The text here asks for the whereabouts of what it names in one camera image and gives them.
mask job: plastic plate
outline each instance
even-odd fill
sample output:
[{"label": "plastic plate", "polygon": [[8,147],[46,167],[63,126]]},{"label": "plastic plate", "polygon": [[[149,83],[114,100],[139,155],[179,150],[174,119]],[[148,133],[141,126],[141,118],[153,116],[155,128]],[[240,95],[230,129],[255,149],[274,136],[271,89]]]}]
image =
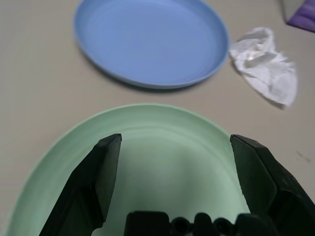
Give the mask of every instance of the plastic plate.
[{"label": "plastic plate", "polygon": [[6,235],[39,235],[71,172],[99,139],[114,133],[123,138],[116,185],[107,221],[94,236],[122,236],[135,210],[190,221],[205,212],[232,222],[249,212],[228,134],[187,110],[135,104],[100,113],[54,144],[26,182]]},{"label": "plastic plate", "polygon": [[229,47],[223,22],[200,0],[84,0],[74,28],[96,65],[124,82],[155,89],[206,79]]}]

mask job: green plate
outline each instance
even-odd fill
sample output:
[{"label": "green plate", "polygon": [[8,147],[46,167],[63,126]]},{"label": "green plate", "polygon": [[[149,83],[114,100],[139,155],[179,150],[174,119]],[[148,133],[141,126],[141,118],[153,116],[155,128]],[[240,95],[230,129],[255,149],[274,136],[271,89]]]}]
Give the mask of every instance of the green plate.
[{"label": "green plate", "polygon": [[6,235],[39,235],[73,169],[114,133],[123,137],[116,185],[107,221],[94,236],[123,236],[134,210],[190,221],[205,212],[232,222],[249,212],[227,133],[181,108],[134,104],[93,116],[56,142],[25,184]]}]

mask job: beige table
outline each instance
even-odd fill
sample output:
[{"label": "beige table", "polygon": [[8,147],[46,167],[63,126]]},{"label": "beige table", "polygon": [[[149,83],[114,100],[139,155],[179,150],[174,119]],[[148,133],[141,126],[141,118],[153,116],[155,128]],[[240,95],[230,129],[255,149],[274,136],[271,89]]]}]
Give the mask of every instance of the beige table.
[{"label": "beige table", "polygon": [[76,123],[129,103],[191,109],[266,145],[315,200],[315,33],[283,23],[277,0],[208,0],[231,41],[270,27],[297,64],[298,94],[280,110],[255,93],[228,59],[205,82],[169,93],[132,89],[104,77],[79,53],[72,33],[78,0],[0,1],[0,228],[27,176],[51,144]]}]

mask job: white tissue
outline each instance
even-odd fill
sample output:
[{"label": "white tissue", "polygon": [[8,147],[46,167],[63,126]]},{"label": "white tissue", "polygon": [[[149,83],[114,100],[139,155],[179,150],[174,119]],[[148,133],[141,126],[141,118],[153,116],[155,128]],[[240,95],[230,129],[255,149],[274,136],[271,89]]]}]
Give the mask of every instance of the white tissue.
[{"label": "white tissue", "polygon": [[276,103],[291,105],[297,89],[295,65],[275,51],[270,29],[259,27],[246,33],[231,46],[230,56],[255,90]]}]

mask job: blue plate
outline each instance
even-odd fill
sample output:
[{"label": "blue plate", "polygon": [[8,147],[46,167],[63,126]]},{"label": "blue plate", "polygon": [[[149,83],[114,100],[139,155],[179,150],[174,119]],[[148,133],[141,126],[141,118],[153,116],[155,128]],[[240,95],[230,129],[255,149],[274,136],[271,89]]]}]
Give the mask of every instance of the blue plate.
[{"label": "blue plate", "polygon": [[74,21],[81,49],[105,72],[137,86],[198,83],[227,57],[227,30],[200,0],[83,0]]}]

